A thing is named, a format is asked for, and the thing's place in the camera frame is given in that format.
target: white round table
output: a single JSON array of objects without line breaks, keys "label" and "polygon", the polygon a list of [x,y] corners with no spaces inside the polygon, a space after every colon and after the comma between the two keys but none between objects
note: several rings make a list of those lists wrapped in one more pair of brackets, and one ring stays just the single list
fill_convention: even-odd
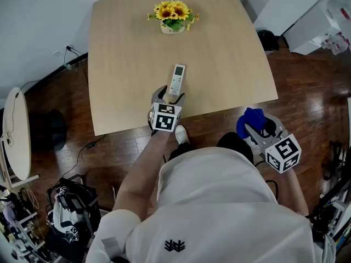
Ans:
[{"label": "white round table", "polygon": [[7,97],[2,128],[5,153],[12,171],[25,180],[31,171],[31,140],[26,100],[17,87]]}]

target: potted plant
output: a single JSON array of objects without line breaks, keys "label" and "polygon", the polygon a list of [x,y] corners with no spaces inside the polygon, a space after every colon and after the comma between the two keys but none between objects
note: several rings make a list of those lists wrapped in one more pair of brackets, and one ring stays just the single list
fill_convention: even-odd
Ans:
[{"label": "potted plant", "polygon": [[155,5],[154,14],[148,14],[148,20],[159,19],[161,31],[165,34],[181,33],[190,30],[190,25],[195,18],[200,19],[200,15],[193,15],[192,10],[182,1],[163,1]]}]

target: white t-shirt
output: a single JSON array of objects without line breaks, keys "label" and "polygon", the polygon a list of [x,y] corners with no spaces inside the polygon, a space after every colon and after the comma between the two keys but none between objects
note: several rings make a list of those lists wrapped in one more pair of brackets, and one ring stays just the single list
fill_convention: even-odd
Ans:
[{"label": "white t-shirt", "polygon": [[88,263],[315,262],[310,222],[277,204],[242,154],[209,147],[161,171],[157,210],[141,222],[127,210],[101,219]]}]

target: white remote control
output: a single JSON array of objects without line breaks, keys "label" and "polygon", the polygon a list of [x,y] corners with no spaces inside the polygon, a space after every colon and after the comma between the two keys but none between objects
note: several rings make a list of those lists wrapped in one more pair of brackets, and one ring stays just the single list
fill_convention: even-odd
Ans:
[{"label": "white remote control", "polygon": [[182,86],[182,80],[184,76],[185,66],[184,65],[175,65],[173,72],[171,88],[169,89],[170,95],[179,95],[180,87]]}]

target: blue cloth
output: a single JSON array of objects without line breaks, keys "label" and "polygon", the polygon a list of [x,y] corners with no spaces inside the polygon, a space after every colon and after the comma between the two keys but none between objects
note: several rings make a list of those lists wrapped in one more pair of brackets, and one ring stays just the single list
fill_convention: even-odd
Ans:
[{"label": "blue cloth", "polygon": [[261,131],[264,129],[266,122],[262,109],[247,108],[244,115],[236,122],[236,132],[240,138],[245,139],[249,137],[245,124],[250,125],[257,131]]}]

